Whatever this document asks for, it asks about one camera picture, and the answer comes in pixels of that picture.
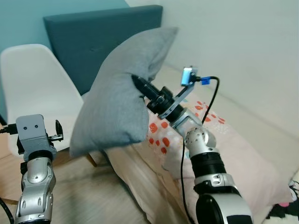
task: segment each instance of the pillowcase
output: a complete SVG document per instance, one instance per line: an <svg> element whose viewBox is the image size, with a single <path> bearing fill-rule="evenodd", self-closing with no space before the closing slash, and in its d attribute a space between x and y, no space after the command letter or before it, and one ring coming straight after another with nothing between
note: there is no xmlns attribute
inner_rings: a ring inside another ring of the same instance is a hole
<svg viewBox="0 0 299 224"><path fill-rule="evenodd" d="M148 111L131 75L152 81L177 30L157 28L138 33L108 55L77 118L70 145L72 156L145 140Z"/></svg>
<svg viewBox="0 0 299 224"><path fill-rule="evenodd" d="M208 105L191 93L181 103L196 116L202 118ZM231 174L242 197L256 215L268 205L292 201L288 183L284 182L274 166L240 136L227 121L210 111L204 126L213 133L217 140L227 173ZM151 148L161 166L168 170L177 187L180 183L180 163L182 158L183 138L177 134L167 120L160 120L149 112L149 132L146 144ZM193 218L196 218L197 193L194 187L194 172L186 149L184 155L183 177L187 206Z"/></svg>

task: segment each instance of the teal wall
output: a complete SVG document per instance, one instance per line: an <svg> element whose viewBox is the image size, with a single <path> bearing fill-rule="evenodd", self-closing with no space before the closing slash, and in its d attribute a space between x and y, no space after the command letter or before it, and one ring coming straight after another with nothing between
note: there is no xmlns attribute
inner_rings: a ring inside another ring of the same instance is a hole
<svg viewBox="0 0 299 224"><path fill-rule="evenodd" d="M0 52L28 43L50 47L44 16L122 7L128 7L124 0L0 0ZM6 120L1 83L0 114Z"/></svg>

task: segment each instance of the gray pillow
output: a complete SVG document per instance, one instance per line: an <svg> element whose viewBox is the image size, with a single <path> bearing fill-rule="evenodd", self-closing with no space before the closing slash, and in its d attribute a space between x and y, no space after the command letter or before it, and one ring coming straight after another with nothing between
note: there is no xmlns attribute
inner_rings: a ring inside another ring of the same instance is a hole
<svg viewBox="0 0 299 224"><path fill-rule="evenodd" d="M131 75L152 81L176 33L177 28L147 30L127 39L108 55L75 123L72 156L145 140L148 111Z"/></svg>

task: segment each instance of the chair leg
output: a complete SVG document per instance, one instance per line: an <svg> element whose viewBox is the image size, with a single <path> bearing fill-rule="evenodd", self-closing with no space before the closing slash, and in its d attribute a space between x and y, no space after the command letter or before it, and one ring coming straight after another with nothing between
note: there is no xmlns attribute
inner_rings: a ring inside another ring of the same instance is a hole
<svg viewBox="0 0 299 224"><path fill-rule="evenodd" d="M7 204L18 204L18 201L2 198L2 200Z"/></svg>
<svg viewBox="0 0 299 224"><path fill-rule="evenodd" d="M92 156L90 154L87 154L86 158L88 159L88 161L90 161L90 163L94 166L97 167L97 163L93 160Z"/></svg>

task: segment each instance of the black cable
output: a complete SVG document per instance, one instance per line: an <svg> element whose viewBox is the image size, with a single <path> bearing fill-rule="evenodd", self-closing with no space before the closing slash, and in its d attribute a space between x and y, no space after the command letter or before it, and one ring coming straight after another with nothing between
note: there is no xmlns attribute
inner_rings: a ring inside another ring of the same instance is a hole
<svg viewBox="0 0 299 224"><path fill-rule="evenodd" d="M220 85L220 79L219 79L218 77L210 76L210 79L214 79L214 80L216 80L216 81L217 81L217 84L216 84L216 88L215 88L213 97L212 97L212 99L211 99L211 102L210 102L210 104L209 104L209 107L207 108L206 113L205 113L205 115L204 115L204 117L203 117L203 119L202 119L202 123L205 122L206 117L207 117L207 115L209 114L209 111L210 111L211 106L212 106L212 104L213 104L213 102L214 102L214 100L215 100L215 97L216 97L216 95L217 95L218 88L219 88L219 85ZM197 77L196 81L201 81L201 78L200 78L200 77Z"/></svg>
<svg viewBox="0 0 299 224"><path fill-rule="evenodd" d="M2 206L2 208L4 209L9 221L10 221L10 224L14 224L14 217L13 215L11 214L8 206L4 203L4 201L0 198L0 205Z"/></svg>
<svg viewBox="0 0 299 224"><path fill-rule="evenodd" d="M181 161L181 183L182 183L182 194L183 194L183 203L184 203L184 208L186 215L190 221L191 224L195 224L194 220L191 218L187 205L186 205L186 198L185 198L185 188L184 188L184 179L183 179L183 163L184 163L184 155L185 155L185 143L183 142L183 156L182 156L182 161Z"/></svg>

